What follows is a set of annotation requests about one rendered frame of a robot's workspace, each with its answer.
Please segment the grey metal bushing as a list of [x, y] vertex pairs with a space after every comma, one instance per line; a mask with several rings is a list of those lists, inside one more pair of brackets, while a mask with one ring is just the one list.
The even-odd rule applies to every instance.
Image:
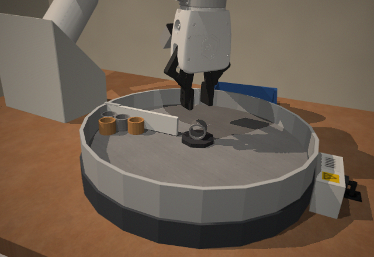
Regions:
[[[203, 129], [203, 132], [201, 133], [197, 133], [193, 130], [193, 127], [194, 126], [199, 126]], [[206, 130], [207, 130], [207, 124], [205, 123], [205, 121], [201, 120], [201, 119], [196, 119], [194, 120], [192, 123], [191, 123], [191, 126], [189, 128], [189, 135], [191, 136], [192, 139], [194, 140], [201, 140], [202, 138], [205, 137], [206, 135]]]
[[130, 115], [117, 114], [114, 118], [116, 120], [116, 131], [128, 131], [127, 120], [130, 118]]
[[101, 118], [103, 118], [103, 117], [113, 117], [114, 118], [115, 115], [117, 115], [116, 112], [106, 111], [106, 112], [101, 113]]

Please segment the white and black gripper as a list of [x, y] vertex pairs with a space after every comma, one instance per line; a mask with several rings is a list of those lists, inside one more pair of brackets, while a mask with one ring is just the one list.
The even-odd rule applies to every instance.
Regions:
[[[208, 12], [209, 11], [209, 12]], [[230, 68], [231, 20], [226, 8], [180, 6], [176, 10], [171, 58], [164, 73], [181, 86], [181, 106], [193, 109], [194, 73], [204, 73], [200, 101], [213, 106], [214, 86]], [[177, 67], [179, 65], [179, 67]], [[176, 72], [180, 68], [180, 72]]]

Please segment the bronze bushing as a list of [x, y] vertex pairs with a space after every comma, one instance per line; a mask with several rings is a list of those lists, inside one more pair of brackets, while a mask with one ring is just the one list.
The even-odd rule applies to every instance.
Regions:
[[109, 136], [116, 133], [116, 120], [113, 117], [103, 117], [98, 120], [99, 133], [104, 136]]
[[127, 120], [128, 133], [139, 135], [144, 133], [144, 119], [142, 117], [131, 117]]

